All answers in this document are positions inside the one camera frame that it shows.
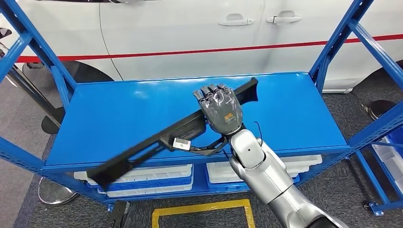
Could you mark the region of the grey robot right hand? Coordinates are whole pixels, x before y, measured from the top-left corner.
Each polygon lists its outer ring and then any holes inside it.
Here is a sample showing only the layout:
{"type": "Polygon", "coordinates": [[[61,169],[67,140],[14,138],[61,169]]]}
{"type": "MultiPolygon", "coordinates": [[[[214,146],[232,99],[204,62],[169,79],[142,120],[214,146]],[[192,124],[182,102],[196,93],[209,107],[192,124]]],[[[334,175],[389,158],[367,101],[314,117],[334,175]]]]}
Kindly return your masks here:
{"type": "Polygon", "coordinates": [[[243,112],[234,91],[224,84],[210,84],[193,91],[212,130],[228,135],[241,128],[243,112]]]}

